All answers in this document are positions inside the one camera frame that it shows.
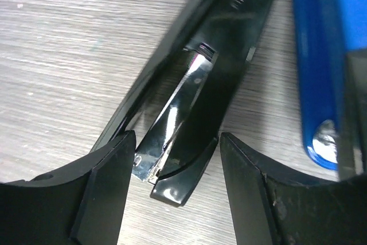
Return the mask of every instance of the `gray wooden surface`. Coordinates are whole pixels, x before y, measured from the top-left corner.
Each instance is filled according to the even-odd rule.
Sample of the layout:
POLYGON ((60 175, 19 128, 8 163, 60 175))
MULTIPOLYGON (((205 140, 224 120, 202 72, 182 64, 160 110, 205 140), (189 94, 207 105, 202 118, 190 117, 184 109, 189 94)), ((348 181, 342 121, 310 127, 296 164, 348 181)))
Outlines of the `gray wooden surface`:
MULTIPOLYGON (((0 0, 0 181, 87 154, 186 0, 0 0)), ((291 0, 276 0, 223 129, 295 169, 302 149, 291 0)), ((131 180, 119 244, 235 244, 218 152, 187 206, 131 180)))

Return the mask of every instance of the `wood grain surface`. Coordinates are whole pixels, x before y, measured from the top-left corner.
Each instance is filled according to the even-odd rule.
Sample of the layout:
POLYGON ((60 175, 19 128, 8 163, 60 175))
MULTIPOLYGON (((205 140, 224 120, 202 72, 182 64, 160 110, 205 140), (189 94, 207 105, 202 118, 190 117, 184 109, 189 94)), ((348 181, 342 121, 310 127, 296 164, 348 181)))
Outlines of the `wood grain surface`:
MULTIPOLYGON (((87 154, 186 0, 0 0, 0 181, 87 154)), ((276 0, 223 130, 323 178, 300 137, 291 0, 276 0)), ((131 180, 119 244, 236 244, 218 151, 187 205, 131 180)))

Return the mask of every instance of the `blue object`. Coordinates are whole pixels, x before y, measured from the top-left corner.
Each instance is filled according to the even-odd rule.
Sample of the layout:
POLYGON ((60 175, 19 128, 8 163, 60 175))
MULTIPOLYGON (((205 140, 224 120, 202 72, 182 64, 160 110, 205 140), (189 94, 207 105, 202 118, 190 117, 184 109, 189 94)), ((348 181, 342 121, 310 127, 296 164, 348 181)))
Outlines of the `blue object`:
POLYGON ((304 148, 314 162, 336 170, 315 152, 313 137, 326 120, 340 127, 344 59, 367 47, 367 0, 294 0, 294 16, 304 148))

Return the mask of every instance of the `black plastic part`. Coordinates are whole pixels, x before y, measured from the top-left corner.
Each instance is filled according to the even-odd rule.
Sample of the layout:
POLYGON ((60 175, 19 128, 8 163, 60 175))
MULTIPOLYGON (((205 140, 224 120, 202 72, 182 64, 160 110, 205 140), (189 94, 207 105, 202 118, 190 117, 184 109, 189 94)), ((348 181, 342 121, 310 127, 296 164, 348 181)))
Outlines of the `black plastic part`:
POLYGON ((213 141, 217 140, 227 108, 252 59, 272 2, 216 0, 185 46, 199 52, 206 45, 214 51, 214 66, 175 138, 151 194, 153 198, 184 205, 198 184, 214 153, 213 141))
POLYGON ((338 140, 341 179, 367 172, 367 49, 346 56, 344 113, 338 140))
POLYGON ((106 125, 92 151, 128 130, 127 126, 149 97, 154 83, 184 48, 213 2, 214 0, 188 0, 106 125))
POLYGON ((221 136, 237 244, 367 244, 367 175, 331 182, 221 136))
POLYGON ((116 245, 135 134, 31 181, 0 184, 0 244, 116 245))

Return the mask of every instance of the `open stapler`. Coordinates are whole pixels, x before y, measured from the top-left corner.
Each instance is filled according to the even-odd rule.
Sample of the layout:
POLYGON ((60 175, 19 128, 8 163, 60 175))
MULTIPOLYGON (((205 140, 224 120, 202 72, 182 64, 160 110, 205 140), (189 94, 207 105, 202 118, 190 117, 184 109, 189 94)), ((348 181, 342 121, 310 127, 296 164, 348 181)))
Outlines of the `open stapler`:
POLYGON ((0 184, 0 244, 115 245, 130 177, 183 206, 220 143, 237 244, 367 244, 365 175, 328 182, 219 129, 274 0, 189 0, 86 156, 0 184), (136 144, 134 123, 183 68, 136 144))

